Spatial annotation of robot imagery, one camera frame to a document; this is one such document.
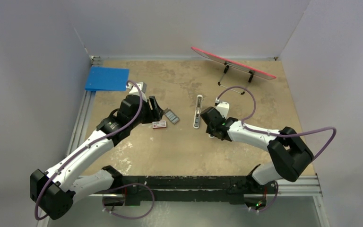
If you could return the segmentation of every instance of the gray floor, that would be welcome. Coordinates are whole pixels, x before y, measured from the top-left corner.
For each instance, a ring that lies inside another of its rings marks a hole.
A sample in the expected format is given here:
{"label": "gray floor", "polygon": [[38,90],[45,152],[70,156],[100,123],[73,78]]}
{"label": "gray floor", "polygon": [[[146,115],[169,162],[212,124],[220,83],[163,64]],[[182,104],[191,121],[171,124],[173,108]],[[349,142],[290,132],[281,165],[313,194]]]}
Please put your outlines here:
{"label": "gray floor", "polygon": [[[150,202],[121,207],[118,213],[138,216]],[[224,202],[156,202],[152,212],[139,220],[125,220],[102,212],[101,197],[88,197],[49,227],[320,227],[312,197],[279,197],[272,208],[259,215],[245,206]]]}

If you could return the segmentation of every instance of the wooden table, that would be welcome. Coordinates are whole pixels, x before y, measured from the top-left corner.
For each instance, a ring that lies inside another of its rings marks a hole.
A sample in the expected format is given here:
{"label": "wooden table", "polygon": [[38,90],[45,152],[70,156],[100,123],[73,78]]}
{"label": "wooden table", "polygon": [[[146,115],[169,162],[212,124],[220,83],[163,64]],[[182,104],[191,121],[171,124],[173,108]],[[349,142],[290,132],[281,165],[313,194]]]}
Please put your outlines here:
{"label": "wooden table", "polygon": [[[269,72],[277,79],[267,81],[254,77],[249,90],[257,100],[257,112],[248,124],[282,129],[285,126],[301,132],[300,122],[279,61],[239,61]],[[258,163],[271,159],[263,150],[238,142],[210,139],[201,121],[194,129],[193,118],[197,95],[203,95],[203,108],[213,106],[215,97],[224,90],[217,85],[224,66],[212,61],[105,61],[104,67],[130,69],[129,78],[147,83],[147,96],[154,95],[162,109],[170,108],[180,121],[167,129],[153,130],[151,124],[139,125],[131,135],[96,160],[85,172],[90,175],[101,167],[112,165],[124,175],[246,175]],[[246,86],[249,74],[230,68],[222,84]],[[87,136],[99,122],[116,108],[127,92],[96,93]],[[249,94],[229,91],[221,98],[230,103],[229,115],[249,115],[253,101]],[[314,175],[312,165],[303,173]]]}

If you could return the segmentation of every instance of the metal frame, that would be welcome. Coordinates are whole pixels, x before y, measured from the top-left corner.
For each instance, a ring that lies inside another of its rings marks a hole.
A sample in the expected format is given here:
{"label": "metal frame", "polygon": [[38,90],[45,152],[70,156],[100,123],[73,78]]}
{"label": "metal frame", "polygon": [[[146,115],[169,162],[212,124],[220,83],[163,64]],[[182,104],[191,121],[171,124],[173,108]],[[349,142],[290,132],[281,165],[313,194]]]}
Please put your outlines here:
{"label": "metal frame", "polygon": [[[97,59],[97,64],[93,65],[101,65],[103,60],[100,58]],[[67,155],[69,155],[72,151],[74,151],[81,143],[84,142],[84,138],[86,135],[86,130],[88,127],[89,119],[91,116],[91,111],[94,104],[95,92],[85,91],[82,99],[82,103],[78,112],[78,116],[76,118],[76,123],[73,129],[73,133],[71,136],[70,144],[68,147]],[[289,182],[287,180],[278,180],[279,184],[279,193],[278,196],[311,196],[314,199],[314,206],[317,211],[317,215],[322,227],[330,227],[328,218],[325,212],[323,200],[322,200],[322,191],[320,188],[320,183],[318,180],[318,176],[300,176],[296,182]],[[102,194],[92,194],[91,197],[102,197]],[[261,197],[262,194],[249,194],[245,195],[245,197]],[[105,197],[122,197],[121,194],[105,194]],[[47,227],[49,218],[46,218],[37,223],[37,227]]]}

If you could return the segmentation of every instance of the small box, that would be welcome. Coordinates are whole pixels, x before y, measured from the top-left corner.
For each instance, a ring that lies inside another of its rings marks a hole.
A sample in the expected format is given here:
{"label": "small box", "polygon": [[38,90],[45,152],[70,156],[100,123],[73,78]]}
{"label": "small box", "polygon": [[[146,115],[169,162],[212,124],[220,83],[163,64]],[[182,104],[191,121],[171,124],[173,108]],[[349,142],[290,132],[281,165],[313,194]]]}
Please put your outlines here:
{"label": "small box", "polygon": [[153,129],[164,129],[166,128],[166,121],[152,122]]}

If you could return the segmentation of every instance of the scratched table surface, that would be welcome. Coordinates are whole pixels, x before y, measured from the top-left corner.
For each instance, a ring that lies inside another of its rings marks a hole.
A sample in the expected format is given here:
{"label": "scratched table surface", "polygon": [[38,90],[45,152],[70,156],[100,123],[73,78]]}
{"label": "scratched table surface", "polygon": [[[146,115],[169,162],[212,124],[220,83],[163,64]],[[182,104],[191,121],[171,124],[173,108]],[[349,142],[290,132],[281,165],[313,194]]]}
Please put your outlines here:
{"label": "scratched table surface", "polygon": [[[301,132],[300,122],[279,61],[239,61],[269,72],[277,79],[254,77],[248,89],[257,100],[257,111],[246,123],[267,129],[285,126]],[[239,142],[210,139],[201,121],[193,128],[197,95],[203,95],[203,109],[213,106],[224,90],[217,85],[224,66],[213,61],[105,61],[104,67],[130,69],[129,78],[147,84],[147,96],[154,95],[162,109],[170,108],[180,117],[166,129],[153,130],[152,124],[139,125],[129,137],[97,159],[83,175],[91,175],[111,165],[124,175],[246,175],[257,164],[271,161],[267,152]],[[249,74],[230,68],[222,84],[246,86]],[[96,93],[87,137],[109,113],[119,108],[128,92]],[[249,94],[226,92],[228,116],[241,119],[253,109]],[[314,175],[312,165],[303,175]]]}

